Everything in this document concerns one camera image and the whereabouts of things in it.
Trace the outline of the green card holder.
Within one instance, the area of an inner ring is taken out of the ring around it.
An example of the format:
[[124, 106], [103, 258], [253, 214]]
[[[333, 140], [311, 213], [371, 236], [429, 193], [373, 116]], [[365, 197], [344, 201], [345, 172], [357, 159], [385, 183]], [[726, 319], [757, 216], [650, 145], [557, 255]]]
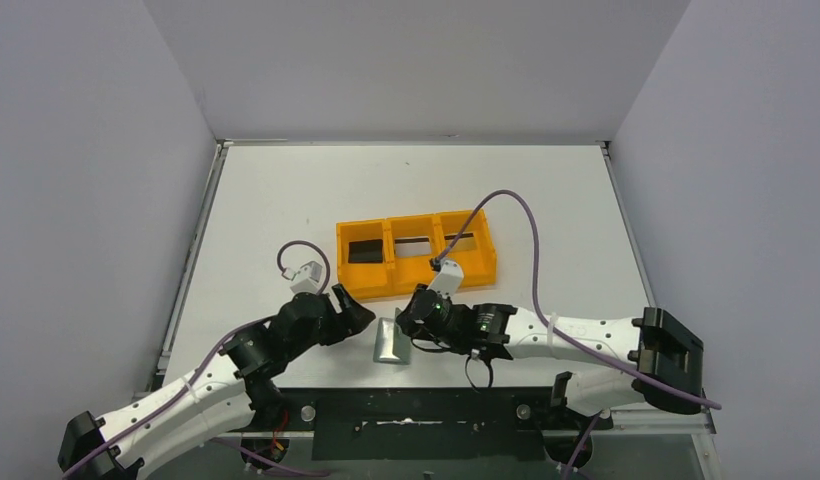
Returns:
[[396, 308], [391, 317], [378, 319], [373, 350], [375, 363], [389, 365], [409, 365], [411, 363], [411, 340], [397, 323], [400, 313], [401, 309]]

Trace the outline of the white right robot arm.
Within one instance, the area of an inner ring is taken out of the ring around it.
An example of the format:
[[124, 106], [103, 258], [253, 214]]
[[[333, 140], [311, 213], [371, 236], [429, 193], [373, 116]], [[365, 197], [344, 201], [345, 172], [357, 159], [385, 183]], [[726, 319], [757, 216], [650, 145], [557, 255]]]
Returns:
[[591, 364], [591, 371], [558, 374], [553, 387], [553, 406], [585, 417], [641, 402], [679, 415], [715, 406], [703, 396], [703, 341], [661, 308], [619, 319], [543, 317], [510, 304], [458, 304], [420, 286], [396, 323], [412, 340], [485, 365], [529, 358]]

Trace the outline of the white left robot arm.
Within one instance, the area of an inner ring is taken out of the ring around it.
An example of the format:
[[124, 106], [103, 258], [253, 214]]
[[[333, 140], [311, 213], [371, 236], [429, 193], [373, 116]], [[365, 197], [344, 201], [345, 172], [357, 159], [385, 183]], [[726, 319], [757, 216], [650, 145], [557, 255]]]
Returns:
[[75, 416], [57, 456], [63, 478], [143, 479], [219, 434], [273, 417], [283, 407], [275, 377], [375, 318], [341, 284], [330, 294], [294, 295], [277, 314], [224, 335], [186, 375], [121, 409]]

